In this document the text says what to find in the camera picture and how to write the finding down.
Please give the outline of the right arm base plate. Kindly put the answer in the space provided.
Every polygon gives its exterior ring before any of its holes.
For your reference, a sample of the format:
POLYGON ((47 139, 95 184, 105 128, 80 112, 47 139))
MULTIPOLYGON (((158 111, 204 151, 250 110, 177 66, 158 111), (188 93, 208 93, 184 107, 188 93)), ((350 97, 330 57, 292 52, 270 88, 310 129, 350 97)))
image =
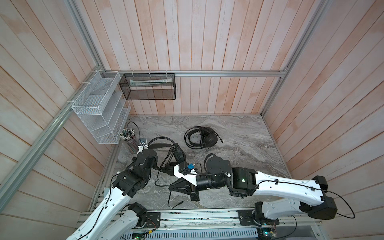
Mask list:
POLYGON ((264 216, 262 211, 257 210, 238 210, 238 217, 241 226, 269 226, 279 225, 279 219, 270 220, 264 216))

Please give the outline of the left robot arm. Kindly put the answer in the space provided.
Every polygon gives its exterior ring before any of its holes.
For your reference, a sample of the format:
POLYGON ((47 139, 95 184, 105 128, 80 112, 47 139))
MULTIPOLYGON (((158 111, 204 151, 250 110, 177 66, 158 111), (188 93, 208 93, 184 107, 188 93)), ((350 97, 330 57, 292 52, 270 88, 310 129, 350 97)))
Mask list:
POLYGON ((115 180, 111 179, 110 188, 102 202, 67 239, 117 240, 134 228, 147 211, 138 203, 130 205, 133 210, 126 211, 118 220, 112 220, 119 210, 128 205, 134 195, 148 184, 157 160, 158 156, 154 150, 144 149, 139 152, 132 164, 115 175, 115 180))

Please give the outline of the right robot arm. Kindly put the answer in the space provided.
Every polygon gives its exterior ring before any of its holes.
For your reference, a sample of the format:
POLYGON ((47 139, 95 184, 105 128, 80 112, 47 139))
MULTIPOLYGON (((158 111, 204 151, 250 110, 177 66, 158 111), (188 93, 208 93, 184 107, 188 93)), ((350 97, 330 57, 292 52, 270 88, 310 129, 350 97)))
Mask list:
POLYGON ((200 200, 199 193, 205 190, 228 188, 232 197, 274 196, 278 201, 255 204, 255 221, 276 220, 281 216, 307 214, 317 220, 332 220, 337 206, 327 196, 328 183, 323 176, 311 180, 294 180, 276 177, 260 171, 235 168, 230 161, 214 154, 204 160, 205 173, 197 173, 193 164, 182 162, 174 166, 177 181, 169 190, 189 195, 191 201, 200 200))

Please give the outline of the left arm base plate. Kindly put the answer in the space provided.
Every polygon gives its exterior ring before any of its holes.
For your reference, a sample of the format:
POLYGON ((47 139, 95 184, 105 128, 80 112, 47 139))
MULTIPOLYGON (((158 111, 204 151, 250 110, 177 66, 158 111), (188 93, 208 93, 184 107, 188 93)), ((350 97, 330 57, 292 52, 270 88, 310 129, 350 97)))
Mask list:
POLYGON ((158 229, 161 222, 161 212, 149 212, 138 215, 138 223, 135 226, 136 229, 158 229))

